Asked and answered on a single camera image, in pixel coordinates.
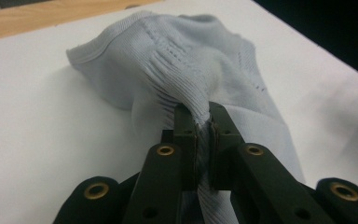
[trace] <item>white surface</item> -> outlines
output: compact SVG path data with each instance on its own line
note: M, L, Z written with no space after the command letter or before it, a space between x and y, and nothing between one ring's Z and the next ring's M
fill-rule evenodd
M134 11L208 13L256 46L268 90L291 130L307 184L358 184L358 73L251 1L167 1L0 39L0 223L51 223L86 178L122 181L152 143L102 100L65 50Z

